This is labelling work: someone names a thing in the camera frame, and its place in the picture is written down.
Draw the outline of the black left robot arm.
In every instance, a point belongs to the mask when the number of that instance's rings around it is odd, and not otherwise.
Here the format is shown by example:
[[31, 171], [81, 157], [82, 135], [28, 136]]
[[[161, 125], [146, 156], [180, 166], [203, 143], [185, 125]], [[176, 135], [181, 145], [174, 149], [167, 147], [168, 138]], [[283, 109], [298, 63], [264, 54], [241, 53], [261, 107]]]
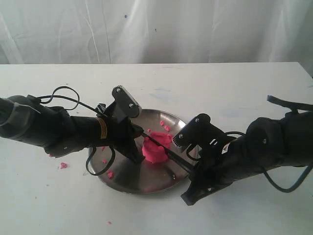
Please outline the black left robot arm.
[[34, 97], [21, 95], [0, 100], [0, 136], [42, 147], [55, 158], [84, 148], [112, 146], [116, 151], [139, 164], [144, 157], [135, 138], [143, 130], [127, 119], [113, 117], [71, 116], [61, 106], [46, 107]]

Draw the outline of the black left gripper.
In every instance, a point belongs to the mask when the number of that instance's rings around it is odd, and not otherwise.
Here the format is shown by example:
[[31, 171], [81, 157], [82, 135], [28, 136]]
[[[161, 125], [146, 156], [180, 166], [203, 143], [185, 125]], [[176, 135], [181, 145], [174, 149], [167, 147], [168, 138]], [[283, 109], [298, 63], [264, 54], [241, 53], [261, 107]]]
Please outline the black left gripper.
[[133, 124], [127, 118], [120, 123], [108, 117], [103, 117], [102, 120], [107, 127], [107, 137], [102, 141], [102, 146], [112, 145], [134, 164], [141, 164], [144, 157], [140, 154], [134, 140], [142, 135], [143, 128]]

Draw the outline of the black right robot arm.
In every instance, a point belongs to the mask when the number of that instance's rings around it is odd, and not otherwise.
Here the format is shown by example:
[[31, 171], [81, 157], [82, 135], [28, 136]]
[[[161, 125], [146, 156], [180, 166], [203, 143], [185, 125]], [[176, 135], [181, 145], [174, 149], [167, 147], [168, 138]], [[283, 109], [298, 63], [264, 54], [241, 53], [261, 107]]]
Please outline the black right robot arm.
[[224, 132], [211, 123], [210, 116], [199, 114], [177, 135], [176, 145], [187, 151], [200, 147], [199, 158], [190, 174], [190, 186], [182, 194], [191, 206], [232, 183], [269, 170], [293, 166], [304, 171], [284, 193], [296, 190], [313, 168], [313, 107], [311, 104], [284, 101], [274, 96], [267, 100], [289, 109], [282, 119], [259, 117], [245, 133]]

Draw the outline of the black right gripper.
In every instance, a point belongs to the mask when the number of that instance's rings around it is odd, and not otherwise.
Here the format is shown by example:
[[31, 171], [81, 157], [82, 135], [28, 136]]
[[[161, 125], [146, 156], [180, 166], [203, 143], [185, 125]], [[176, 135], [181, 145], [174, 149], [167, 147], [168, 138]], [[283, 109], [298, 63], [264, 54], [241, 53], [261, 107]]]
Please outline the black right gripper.
[[229, 169], [235, 162], [234, 151], [228, 148], [207, 146], [199, 151], [200, 160], [191, 175], [191, 184], [180, 197], [188, 206], [233, 184], [235, 180], [229, 176]]

